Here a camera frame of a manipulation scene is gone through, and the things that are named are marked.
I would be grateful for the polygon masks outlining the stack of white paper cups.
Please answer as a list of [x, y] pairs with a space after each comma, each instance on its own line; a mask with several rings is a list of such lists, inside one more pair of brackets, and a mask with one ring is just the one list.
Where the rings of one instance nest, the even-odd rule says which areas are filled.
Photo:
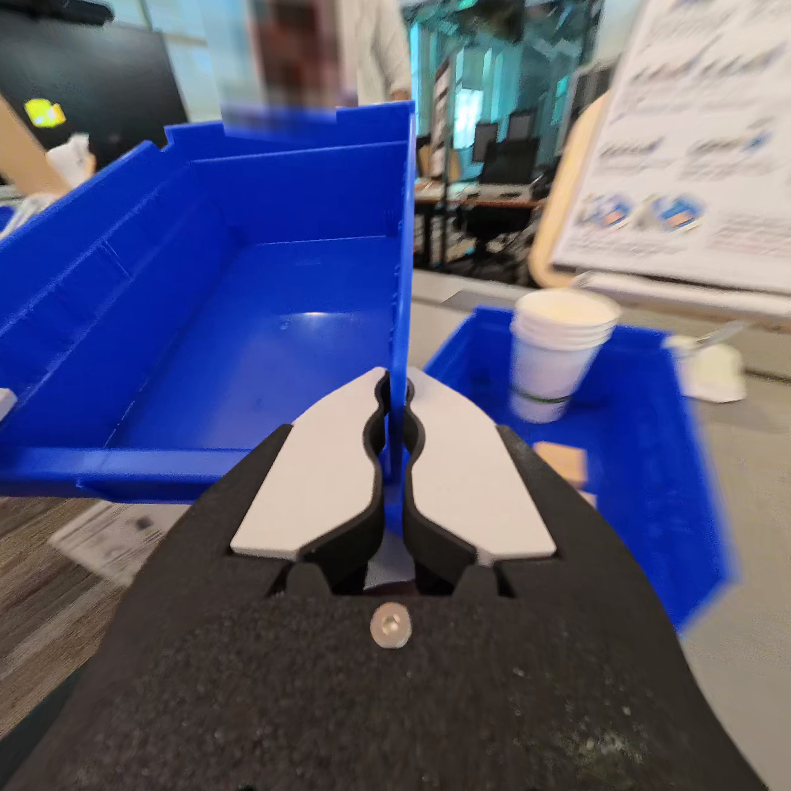
[[513, 413], [537, 424], [560, 419], [621, 315], [612, 299], [570, 287], [518, 300], [510, 324]]

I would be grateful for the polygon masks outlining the brown cardboard panel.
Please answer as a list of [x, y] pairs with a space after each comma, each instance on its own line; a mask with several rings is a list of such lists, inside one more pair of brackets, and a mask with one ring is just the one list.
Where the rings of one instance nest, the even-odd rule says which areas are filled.
[[54, 194], [70, 191], [64, 178], [47, 160], [46, 152], [13, 108], [1, 96], [1, 173], [18, 192]]

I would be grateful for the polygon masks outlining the black office chair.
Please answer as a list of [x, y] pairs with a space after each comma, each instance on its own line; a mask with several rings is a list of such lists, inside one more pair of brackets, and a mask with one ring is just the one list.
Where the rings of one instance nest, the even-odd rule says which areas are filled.
[[479, 179], [479, 193], [484, 201], [475, 203], [468, 216], [467, 230], [475, 238], [473, 260], [487, 257], [489, 242], [503, 234], [523, 232], [531, 220], [530, 207], [500, 206], [511, 193], [505, 185], [528, 186], [535, 168], [539, 139], [505, 140], [490, 143]]

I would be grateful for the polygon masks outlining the wooden office desk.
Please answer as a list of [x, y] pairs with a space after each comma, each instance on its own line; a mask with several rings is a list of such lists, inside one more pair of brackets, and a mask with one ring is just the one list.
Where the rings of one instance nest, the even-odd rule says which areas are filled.
[[[524, 232], [535, 212], [543, 209], [545, 195], [536, 197], [531, 184], [419, 180], [414, 213], [422, 218], [421, 245], [413, 253], [418, 269], [448, 271], [453, 264], [469, 264], [470, 271], [488, 260], [504, 263], [509, 255], [491, 253], [489, 243], [502, 235]], [[457, 232], [473, 240], [470, 252], [452, 260], [448, 251], [449, 221]]]

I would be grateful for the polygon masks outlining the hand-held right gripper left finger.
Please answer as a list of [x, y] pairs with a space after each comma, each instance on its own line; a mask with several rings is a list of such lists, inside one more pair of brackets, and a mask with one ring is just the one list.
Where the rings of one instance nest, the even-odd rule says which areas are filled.
[[384, 536], [389, 373], [374, 367], [292, 424], [230, 542], [234, 555], [317, 565], [331, 588], [361, 574]]

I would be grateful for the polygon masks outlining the printed paper sheet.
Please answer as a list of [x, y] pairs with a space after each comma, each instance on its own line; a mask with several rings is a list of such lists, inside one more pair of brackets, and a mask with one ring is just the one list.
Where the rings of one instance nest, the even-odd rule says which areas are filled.
[[179, 504], [98, 501], [47, 542], [96, 576], [128, 588], [187, 510], [187, 505]]

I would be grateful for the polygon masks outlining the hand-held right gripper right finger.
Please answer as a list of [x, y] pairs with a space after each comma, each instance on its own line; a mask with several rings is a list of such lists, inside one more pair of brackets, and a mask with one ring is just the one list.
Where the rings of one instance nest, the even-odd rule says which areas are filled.
[[495, 422], [416, 368], [408, 371], [403, 440], [403, 541], [418, 568], [455, 586], [472, 566], [557, 553]]

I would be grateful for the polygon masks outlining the printed instruction sheet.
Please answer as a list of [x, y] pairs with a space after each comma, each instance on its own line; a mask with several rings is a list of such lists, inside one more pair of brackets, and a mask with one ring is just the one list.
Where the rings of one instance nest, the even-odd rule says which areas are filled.
[[789, 1], [644, 2], [551, 261], [789, 295]]

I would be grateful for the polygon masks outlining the crumpled white paper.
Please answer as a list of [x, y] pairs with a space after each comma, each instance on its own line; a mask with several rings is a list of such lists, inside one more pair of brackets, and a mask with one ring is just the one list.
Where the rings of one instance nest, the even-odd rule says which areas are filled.
[[46, 159], [72, 190], [96, 173], [96, 157], [90, 150], [87, 133], [73, 133], [66, 143], [48, 150]]

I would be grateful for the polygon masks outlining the blue plastic bin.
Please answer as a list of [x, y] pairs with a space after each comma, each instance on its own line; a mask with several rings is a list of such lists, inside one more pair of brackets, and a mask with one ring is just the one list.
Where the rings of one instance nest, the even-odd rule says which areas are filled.
[[682, 395], [665, 333], [619, 325], [566, 413], [548, 424], [510, 409], [513, 312], [480, 307], [423, 370], [533, 446], [585, 451], [583, 490], [640, 563], [677, 632], [736, 575], [716, 474]]
[[376, 367], [397, 472], [414, 104], [292, 123], [168, 127], [2, 242], [2, 496], [192, 502]]

